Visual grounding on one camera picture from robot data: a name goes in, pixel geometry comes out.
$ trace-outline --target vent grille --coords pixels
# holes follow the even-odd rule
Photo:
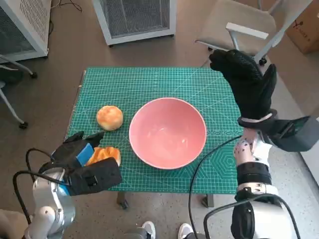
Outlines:
[[[169,28],[169,0],[100,0],[112,38]]]
[[[0,7],[0,54],[34,50],[28,40]]]
[[[42,0],[21,0],[20,10],[41,39],[46,42],[45,33],[48,12]]]

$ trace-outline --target black cable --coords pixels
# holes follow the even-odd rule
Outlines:
[[[193,228],[193,231],[194,231],[194,234],[195,234],[196,239],[198,239],[198,236],[197,236],[197,231],[196,231],[196,229],[195,229],[195,224],[194,224],[194,221],[193,221],[193,217],[192,217],[192,214],[191,214],[191,195],[192,195],[192,190],[193,190],[193,184],[194,184],[194,181],[195,181],[195,179],[196,179],[198,170],[199,170],[199,168],[200,168],[202,162],[203,162],[208,156],[210,156],[213,152],[215,152],[216,150],[220,149],[220,148],[223,147],[224,145],[226,145],[226,144],[228,144],[228,143],[230,143],[230,142],[232,142],[232,141],[234,141],[234,140],[236,140],[236,139],[238,139],[238,138],[240,138],[240,137],[241,137],[241,135],[240,135],[240,136],[237,136],[237,137],[234,137],[234,138],[231,138],[230,140],[228,140],[228,141],[226,141],[226,142],[224,142],[224,143],[218,145],[216,148],[214,148],[212,151],[210,151],[208,154],[206,154],[206,155],[203,157],[203,159],[199,162],[199,164],[198,164],[198,166],[197,166],[197,168],[196,168],[196,170],[195,170],[195,173],[194,173],[193,178],[192,178],[191,183],[190,183],[190,189],[189,189],[189,196],[188,196],[188,213],[189,213],[190,223],[191,223],[191,226],[192,226],[192,228]]]
[[[62,182],[62,181],[59,181],[57,179],[54,179],[54,178],[51,178],[45,174],[40,174],[40,173],[35,173],[35,172],[32,172],[32,171],[28,171],[28,170],[22,170],[22,171],[18,171],[14,174],[13,178],[12,178],[12,182],[13,182],[13,188],[14,188],[14,192],[15,192],[15,195],[16,197],[18,198],[18,201],[21,205],[21,208],[22,208],[22,211],[25,215],[25,218],[26,220],[28,221],[28,224],[30,225],[31,224],[31,219],[30,219],[30,215],[29,215],[29,212],[24,204],[24,201],[20,195],[20,192],[19,192],[19,188],[18,188],[18,184],[17,184],[17,178],[20,174],[30,174],[30,175],[35,175],[37,177],[40,177],[40,178],[43,178],[43,179],[46,179],[52,183],[57,183],[57,184],[60,184],[60,185],[64,185],[64,186],[70,186],[68,183],[65,183],[65,182]]]
[[[30,149],[25,153],[25,162],[26,162],[26,166],[28,167],[28,170],[29,170],[29,171],[32,171],[31,166],[30,166],[30,161],[29,161],[29,154],[30,154],[30,152],[32,152],[32,151],[41,152],[41,153],[45,154],[46,156],[48,156],[51,161],[55,161],[54,157],[53,157],[51,154],[49,154],[48,152],[45,152],[45,151],[43,151],[43,150],[41,150],[41,149],[37,149],[37,148],[30,148]],[[35,182],[34,176],[33,176],[32,174],[30,174],[30,175],[31,175],[32,181]]]
[[[50,19],[50,21],[49,21],[49,35],[48,35],[48,36],[51,35],[51,33],[53,32],[53,30],[54,30],[54,24],[53,24],[53,21]]]
[[[78,11],[82,12],[82,7],[79,4],[73,2],[72,0],[70,0],[70,2],[66,2],[66,3],[62,3],[62,4],[60,3],[59,6],[63,6],[63,5],[67,5],[67,4],[72,4]]]
[[[236,207],[238,205],[242,205],[242,204],[245,204],[245,203],[248,203],[248,202],[252,202],[252,201],[255,201],[257,199],[260,199],[260,198],[263,198],[263,197],[273,197],[275,199],[278,199],[281,203],[283,203],[291,217],[291,220],[293,222],[293,225],[294,225],[294,229],[295,229],[295,232],[296,232],[296,236],[297,236],[297,239],[301,239],[300,237],[300,233],[299,233],[299,230],[298,230],[298,227],[297,227],[297,223],[296,223],[296,220],[295,220],[295,217],[294,217],[294,214],[293,212],[291,211],[290,207],[288,206],[288,204],[285,202],[284,199],[282,199],[280,196],[278,195],[275,195],[275,194],[269,194],[269,193],[265,193],[265,194],[261,194],[261,195],[258,195],[258,196],[255,196],[253,198],[249,198],[249,199],[245,199],[245,200],[242,200],[242,201],[239,201],[239,202],[236,202],[236,203],[231,203],[231,204],[228,204],[228,205],[225,205],[225,206],[222,206],[222,207],[219,207],[219,208],[216,208],[212,211],[210,211],[209,213],[206,214],[205,218],[204,218],[204,230],[205,230],[205,236],[207,239],[210,239],[209,237],[209,231],[208,231],[208,226],[207,226],[207,221],[208,219],[213,216],[214,214],[218,213],[218,212],[221,212],[225,209],[229,209],[229,208],[233,208],[233,207]]]

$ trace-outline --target shoe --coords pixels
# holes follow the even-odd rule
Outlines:
[[[188,234],[193,232],[193,228],[190,226],[190,224],[183,223],[180,225],[178,230],[178,239],[184,239]]]
[[[151,235],[151,239],[155,239],[156,232],[155,232],[154,223],[152,223],[150,221],[144,222],[142,225],[142,228],[144,228],[148,232],[148,234]]]

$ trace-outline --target bowl rim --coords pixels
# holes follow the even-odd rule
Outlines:
[[[201,121],[202,121],[202,123],[203,123],[203,125],[204,125],[204,129],[205,129],[205,140],[204,140],[204,142],[203,142],[203,144],[202,144],[202,146],[201,146],[201,149],[200,149],[199,153],[198,153],[192,160],[188,161],[187,163],[185,163],[185,164],[183,164],[183,165],[181,165],[181,166],[179,166],[179,167],[174,167],[174,168],[171,168],[171,167],[158,167],[158,166],[153,165],[152,163],[149,163],[149,162],[145,161],[145,160],[144,160],[142,157],[140,157],[139,154],[135,151],[135,149],[134,149],[134,147],[133,147],[133,145],[132,145],[132,141],[131,141],[131,128],[132,128],[132,123],[134,122],[134,119],[136,118],[136,115],[137,115],[145,106],[147,106],[148,104],[153,103],[153,102],[155,102],[155,101],[164,100],[164,99],[165,99],[165,100],[177,100],[177,101],[183,102],[183,103],[188,104],[189,106],[191,106],[191,107],[197,112],[197,114],[200,116]],[[207,127],[206,127],[205,120],[204,120],[203,116],[201,115],[201,113],[198,111],[198,109],[195,108],[195,106],[191,105],[190,103],[188,103],[188,102],[186,102],[186,101],[184,101],[184,100],[182,100],[182,99],[174,98],[174,97],[162,97],[162,98],[157,98],[157,99],[154,99],[154,100],[151,100],[151,101],[147,102],[147,103],[144,104],[142,107],[140,107],[140,108],[138,109],[138,111],[136,111],[136,113],[134,114],[134,116],[133,116],[133,118],[132,118],[132,120],[131,120],[130,127],[129,127],[129,141],[130,141],[131,148],[132,148],[133,152],[135,153],[135,155],[136,155],[141,161],[143,161],[144,163],[146,163],[147,165],[150,165],[150,166],[152,166],[152,167],[154,167],[154,168],[159,168],[159,169],[178,169],[178,168],[182,168],[182,167],[184,167],[184,166],[186,166],[186,165],[192,163],[192,162],[202,153],[202,151],[203,151],[203,149],[204,149],[204,147],[205,147],[205,144],[206,144],[206,140],[207,140]]]

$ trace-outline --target white appliance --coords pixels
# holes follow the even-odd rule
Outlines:
[[[46,56],[50,9],[51,0],[0,0],[0,54],[13,61]]]
[[[92,1],[109,46],[175,34],[176,0]]]

